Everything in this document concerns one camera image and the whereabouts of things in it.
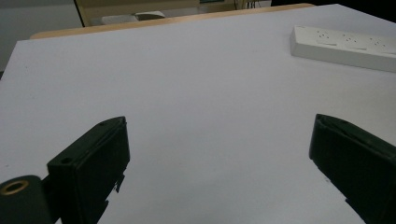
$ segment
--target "brass screw hole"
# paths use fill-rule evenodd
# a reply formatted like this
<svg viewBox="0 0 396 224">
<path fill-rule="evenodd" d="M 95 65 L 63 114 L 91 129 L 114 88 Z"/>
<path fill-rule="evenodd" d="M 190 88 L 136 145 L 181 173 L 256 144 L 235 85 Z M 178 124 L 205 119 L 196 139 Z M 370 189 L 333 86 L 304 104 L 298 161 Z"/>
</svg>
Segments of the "brass screw hole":
<svg viewBox="0 0 396 224">
<path fill-rule="evenodd" d="M 26 189 L 29 185 L 27 180 L 17 180 L 12 183 L 9 183 L 0 189 L 0 194 L 3 195 L 11 195 Z"/>
</svg>

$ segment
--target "white power strip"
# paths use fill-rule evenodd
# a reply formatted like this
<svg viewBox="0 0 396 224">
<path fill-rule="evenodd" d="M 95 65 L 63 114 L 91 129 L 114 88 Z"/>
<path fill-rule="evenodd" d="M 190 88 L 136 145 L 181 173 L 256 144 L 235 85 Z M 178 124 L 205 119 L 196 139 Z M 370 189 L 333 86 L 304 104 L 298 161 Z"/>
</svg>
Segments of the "white power strip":
<svg viewBox="0 0 396 224">
<path fill-rule="evenodd" d="M 294 26 L 291 55 L 396 72 L 396 38 Z"/>
</svg>

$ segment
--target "power socket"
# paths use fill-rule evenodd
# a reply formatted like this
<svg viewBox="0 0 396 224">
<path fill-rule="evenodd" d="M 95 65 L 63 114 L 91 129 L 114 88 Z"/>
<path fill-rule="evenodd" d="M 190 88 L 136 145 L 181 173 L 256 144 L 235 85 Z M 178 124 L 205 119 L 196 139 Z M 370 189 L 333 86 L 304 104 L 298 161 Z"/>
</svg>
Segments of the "power socket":
<svg viewBox="0 0 396 224">
<path fill-rule="evenodd" d="M 396 72 L 396 38 L 294 26 L 291 55 Z"/>
</svg>

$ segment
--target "black plastic part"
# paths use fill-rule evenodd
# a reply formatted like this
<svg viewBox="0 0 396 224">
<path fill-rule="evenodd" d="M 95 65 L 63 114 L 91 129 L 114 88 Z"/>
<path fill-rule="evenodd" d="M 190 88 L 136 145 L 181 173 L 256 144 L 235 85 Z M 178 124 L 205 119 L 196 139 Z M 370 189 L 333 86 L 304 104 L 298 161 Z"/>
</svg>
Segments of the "black plastic part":
<svg viewBox="0 0 396 224">
<path fill-rule="evenodd" d="M 39 177 L 20 176 L 0 185 L 0 223 L 53 223 Z"/>
<path fill-rule="evenodd" d="M 309 157 L 366 223 L 396 223 L 396 147 L 345 120 L 318 114 Z"/>
<path fill-rule="evenodd" d="M 125 117 L 103 121 L 48 163 L 63 224 L 94 224 L 130 160 Z"/>
</svg>

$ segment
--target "electrical outlet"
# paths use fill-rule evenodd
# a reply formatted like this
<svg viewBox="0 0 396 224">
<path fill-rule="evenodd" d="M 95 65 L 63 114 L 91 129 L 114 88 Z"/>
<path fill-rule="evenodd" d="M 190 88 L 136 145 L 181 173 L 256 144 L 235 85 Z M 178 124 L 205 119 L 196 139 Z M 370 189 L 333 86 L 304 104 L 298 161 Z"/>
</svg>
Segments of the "electrical outlet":
<svg viewBox="0 0 396 224">
<path fill-rule="evenodd" d="M 396 38 L 295 26 L 291 55 L 396 72 Z"/>
</svg>

